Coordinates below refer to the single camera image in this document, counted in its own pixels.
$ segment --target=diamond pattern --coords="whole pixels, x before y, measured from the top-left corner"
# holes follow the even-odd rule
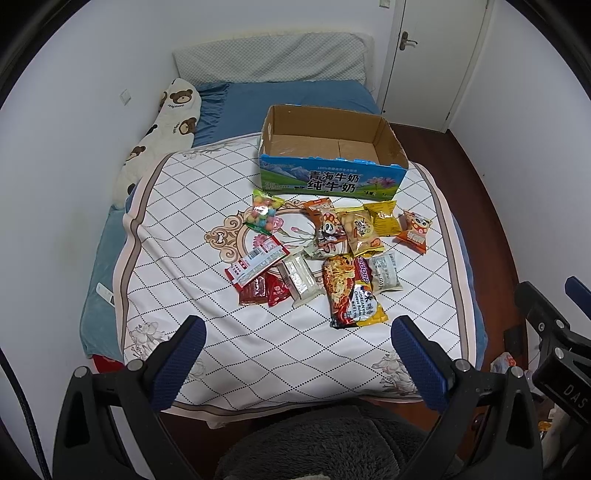
[[[200,355],[203,371],[188,377],[178,397],[181,403],[243,410],[372,391],[403,398],[404,392],[385,390],[391,390],[392,372],[377,366],[393,355],[391,321],[332,329],[326,296],[297,309],[289,301],[275,307],[238,305],[238,294],[223,272],[228,264],[204,235],[223,225],[225,217],[249,207],[259,182],[256,143],[257,136],[251,135],[168,159],[138,229],[142,248],[128,284],[125,359],[149,354],[150,342],[158,341],[152,336],[140,342],[137,334],[130,334],[136,327],[156,325],[157,332],[171,335],[187,315],[196,313],[207,324],[207,344]],[[430,190],[414,165],[395,199],[398,215],[412,209],[434,218],[427,238],[430,249],[420,255],[396,239],[384,239],[396,254],[404,290],[384,292],[378,300],[391,320],[409,315],[429,338],[458,358],[456,303],[440,219],[435,218]],[[343,197],[333,201],[336,206],[362,203]]]

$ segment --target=blue blanket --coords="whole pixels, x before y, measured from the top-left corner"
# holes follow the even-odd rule
[[[197,87],[202,98],[194,147],[261,130],[271,105],[291,103],[379,113],[371,94],[356,81],[217,83]],[[131,204],[132,194],[126,203]],[[113,291],[113,271],[125,244],[124,210],[112,208],[96,252],[95,266],[80,320],[80,339],[86,355],[103,355],[123,361],[117,341],[115,309],[96,293],[97,283]],[[480,368],[488,338],[476,304],[472,267],[462,233],[456,223],[466,264],[476,318],[476,366]]]

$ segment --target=door handle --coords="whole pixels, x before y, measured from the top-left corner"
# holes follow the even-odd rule
[[[404,50],[406,48],[407,44],[411,44],[414,47],[414,46],[418,45],[418,41],[409,40],[408,39],[408,32],[404,31],[404,32],[402,32],[402,38],[400,39],[400,46],[398,48],[400,48],[400,50]]]

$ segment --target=label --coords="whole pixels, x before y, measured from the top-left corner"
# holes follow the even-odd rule
[[[115,297],[113,292],[111,292],[107,287],[105,287],[102,283],[96,284],[96,292],[112,307],[115,307]]]
[[[225,269],[226,276],[234,287],[241,291],[247,283],[289,253],[289,250],[271,235],[261,245],[248,252],[245,257]]]

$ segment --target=blue gripper pad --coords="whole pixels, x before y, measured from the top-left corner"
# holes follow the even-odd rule
[[[179,330],[168,341],[158,345],[156,350],[148,358],[150,359],[157,353],[157,349],[169,343],[176,346],[168,353],[162,367],[154,375],[151,385],[150,406],[154,411],[161,411],[170,408],[187,375],[189,374],[197,357],[203,350],[207,338],[207,329],[203,319],[197,316],[190,316],[186,322],[192,321],[186,331],[183,329],[185,324],[181,325]]]
[[[406,315],[400,316],[392,322],[390,335],[394,349],[402,359],[402,363],[407,368],[427,407],[443,414],[449,404],[447,393],[451,387],[450,380],[453,382],[453,373],[451,373],[451,367],[449,370],[444,368],[447,371],[446,378],[446,375],[442,374],[437,367],[437,360],[434,361],[428,351],[439,348],[441,352],[435,352],[436,356],[440,357],[439,360],[445,361],[440,356],[443,353],[451,363],[447,354],[438,343],[427,340],[421,330]]]

